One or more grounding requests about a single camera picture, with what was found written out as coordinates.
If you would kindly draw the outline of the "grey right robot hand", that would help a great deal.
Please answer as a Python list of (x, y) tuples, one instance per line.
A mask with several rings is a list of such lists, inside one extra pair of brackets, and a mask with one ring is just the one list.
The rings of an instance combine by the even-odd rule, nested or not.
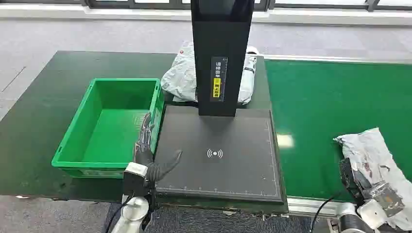
[(350, 193), (358, 206), (365, 204), (371, 198), (368, 191), (372, 188), (371, 183), (358, 170), (351, 167), (350, 159), (344, 158), (339, 161), (340, 178), (346, 190)]

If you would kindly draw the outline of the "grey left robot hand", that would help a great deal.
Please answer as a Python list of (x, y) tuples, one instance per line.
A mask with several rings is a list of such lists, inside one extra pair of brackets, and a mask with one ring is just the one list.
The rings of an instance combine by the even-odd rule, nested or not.
[(179, 164), (183, 152), (177, 150), (175, 155), (166, 163), (154, 161), (154, 154), (151, 151), (151, 135), (154, 124), (151, 123), (151, 118), (151, 112), (148, 112), (143, 118), (138, 139), (134, 145), (132, 161), (146, 166), (146, 179), (155, 183), (162, 180)]

